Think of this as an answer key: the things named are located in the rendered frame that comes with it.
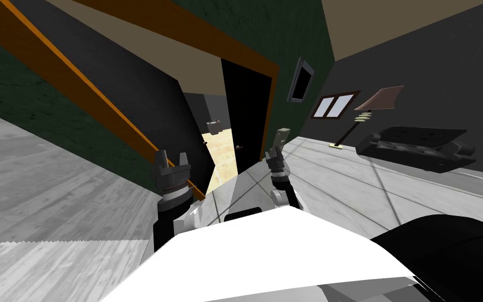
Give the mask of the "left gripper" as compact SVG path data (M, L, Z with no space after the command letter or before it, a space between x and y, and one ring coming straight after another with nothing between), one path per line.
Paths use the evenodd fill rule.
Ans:
M191 165L186 152L179 155L179 165L169 167L169 161L165 150L155 152L155 167L151 169L151 176L155 179L158 190L173 187L186 182L190 178Z

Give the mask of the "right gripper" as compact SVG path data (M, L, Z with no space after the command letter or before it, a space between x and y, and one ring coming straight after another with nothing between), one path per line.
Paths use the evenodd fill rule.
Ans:
M281 148L284 147L289 133L289 128L278 129L274 138L273 148L265 153L266 164L273 174L284 174L285 163Z

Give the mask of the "black sofa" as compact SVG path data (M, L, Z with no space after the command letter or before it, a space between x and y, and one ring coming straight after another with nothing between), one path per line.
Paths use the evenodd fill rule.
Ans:
M360 156L445 173L477 161L475 147L457 140L463 129L393 126L371 133L355 146Z

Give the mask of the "black door leaf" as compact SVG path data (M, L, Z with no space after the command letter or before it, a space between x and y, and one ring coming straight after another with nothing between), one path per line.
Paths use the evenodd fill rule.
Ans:
M261 160L271 78L221 60L238 174Z

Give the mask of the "brown framed window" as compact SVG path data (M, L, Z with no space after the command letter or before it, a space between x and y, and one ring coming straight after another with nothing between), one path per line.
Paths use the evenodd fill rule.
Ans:
M316 103L310 118L316 120L338 120L351 105L360 91L325 95Z

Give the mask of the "dark grey door leaf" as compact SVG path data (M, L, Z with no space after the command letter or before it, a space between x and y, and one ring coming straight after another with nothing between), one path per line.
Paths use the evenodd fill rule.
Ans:
M174 164L206 193L214 162L178 81L118 41L134 27L71 0L10 0Z

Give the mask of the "floor lamp brown shade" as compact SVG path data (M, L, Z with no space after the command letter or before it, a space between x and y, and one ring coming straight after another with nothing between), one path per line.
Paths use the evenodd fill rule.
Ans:
M348 135L361 123L370 120L373 110L394 109L398 94L403 89L403 85L396 87L389 87L380 89L368 101L355 108L355 111L362 111L355 117L355 124L338 140L336 143L330 143L329 147L336 149L343 149L341 143L348 137Z

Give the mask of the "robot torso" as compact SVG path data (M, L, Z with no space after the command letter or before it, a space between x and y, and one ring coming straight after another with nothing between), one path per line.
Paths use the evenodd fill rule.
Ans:
M366 237L282 207L173 237L101 302L430 302Z

